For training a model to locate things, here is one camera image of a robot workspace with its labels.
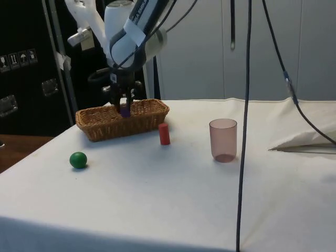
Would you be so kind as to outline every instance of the red cylinder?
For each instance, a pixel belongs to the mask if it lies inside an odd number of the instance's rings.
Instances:
[[[159,133],[160,133],[161,145],[169,145],[170,136],[169,136],[169,126],[167,123],[161,123],[159,125]]]

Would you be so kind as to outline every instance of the wicker basket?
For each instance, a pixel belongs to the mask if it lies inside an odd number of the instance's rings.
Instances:
[[[148,99],[131,105],[131,117],[123,118],[114,106],[80,110],[76,113],[76,125],[92,142],[126,137],[158,129],[169,107],[162,101]]]

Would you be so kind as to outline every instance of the black cabinet door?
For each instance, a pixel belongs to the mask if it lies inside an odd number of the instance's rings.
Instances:
[[[71,115],[42,2],[1,0],[0,10],[0,100],[14,96],[18,108],[0,104],[0,134],[56,136]]]

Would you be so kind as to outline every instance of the plastic cup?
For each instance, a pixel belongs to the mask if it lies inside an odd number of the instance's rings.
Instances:
[[[211,153],[221,163],[229,163],[237,155],[237,122],[232,119],[216,119],[209,124]]]

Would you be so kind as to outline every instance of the cable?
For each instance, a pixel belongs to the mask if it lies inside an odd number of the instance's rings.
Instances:
[[[280,62],[280,65],[281,65],[281,68],[282,68],[282,71],[284,72],[284,77],[285,77],[285,80],[286,80],[286,83],[287,83],[287,86],[288,86],[288,89],[291,93],[291,97],[292,97],[292,100],[296,106],[296,108],[298,109],[300,115],[302,116],[302,118],[306,121],[307,124],[309,124],[316,132],[318,132],[322,137],[324,137],[325,139],[327,139],[329,142],[333,143],[336,145],[336,141],[331,139],[330,137],[328,137],[326,134],[324,134],[322,131],[320,131],[306,116],[305,114],[302,112],[301,108],[300,108],[300,105],[299,105],[299,100],[295,94],[295,89],[292,85],[292,82],[289,78],[289,75],[285,69],[285,66],[284,66],[284,63],[282,61],[282,57],[281,57],[281,54],[280,54],[280,51],[279,51],[279,48],[278,48],[278,44],[277,44],[277,40],[275,38],[275,35],[274,35],[274,30],[273,30],[273,27],[272,27],[272,23],[271,23],[271,20],[269,18],[269,14],[268,14],[268,9],[267,9],[267,5],[266,5],[266,1],[265,0],[262,0],[262,5],[264,6],[264,11],[265,11],[265,15],[266,15],[266,18],[267,18],[267,23],[268,23],[268,27],[269,27],[269,30],[271,32],[271,35],[272,35],[272,40],[273,40],[273,44],[274,44],[274,47],[275,47],[275,50],[277,52],[277,55],[278,55],[278,59],[279,59],[279,62]]]
[[[158,26],[156,26],[153,31],[146,37],[146,39],[142,42],[142,44],[137,47],[131,54],[129,54],[127,56],[127,58],[122,62],[120,63],[119,65],[114,61],[114,66],[118,69],[118,68],[122,68],[122,66],[137,52],[139,51],[143,46],[146,45],[146,42],[154,36],[154,34],[161,28],[161,26],[164,24],[164,22],[167,20],[168,16],[170,15],[170,13],[172,12],[173,8],[174,8],[174,5],[176,4],[177,0],[174,0],[172,5],[170,6],[168,12],[166,13],[166,15],[164,16],[164,18],[162,19],[162,21],[160,22],[160,24]]]
[[[90,76],[88,77],[88,83],[102,83],[104,81],[108,81],[109,79],[110,79],[110,69],[103,68],[90,74]]]
[[[240,222],[242,218],[242,201],[243,201],[243,182],[244,166],[246,152],[247,136],[247,115],[250,94],[250,48],[251,48],[251,29],[252,29],[252,0],[248,1],[248,28],[247,28],[247,45],[246,45],[246,90],[245,90],[245,109],[244,109],[244,126],[243,126],[243,146],[241,148],[242,159],[240,161],[239,174],[239,192],[238,192],[238,213],[237,213],[237,234],[236,234],[236,251],[240,252]]]
[[[273,27],[272,27],[271,20],[269,18],[269,14],[268,14],[268,10],[267,10],[267,6],[266,6],[265,0],[262,0],[262,3],[263,3],[262,5],[264,6],[264,10],[265,10],[265,14],[266,14],[266,18],[267,18],[267,23],[268,23],[268,27],[269,27],[269,31],[271,32],[271,35],[272,35],[275,51],[277,52],[278,59],[279,59],[282,71],[285,72],[286,70],[285,70],[284,62],[282,61],[282,57],[281,57],[281,54],[280,54],[280,51],[279,51],[278,43],[277,43],[277,40],[275,39],[274,30],[273,30]]]
[[[172,29],[174,29],[194,8],[198,0],[195,0],[193,4],[190,6],[190,8],[187,10],[187,12],[175,23],[173,24],[170,28],[167,29],[167,33],[170,32]]]

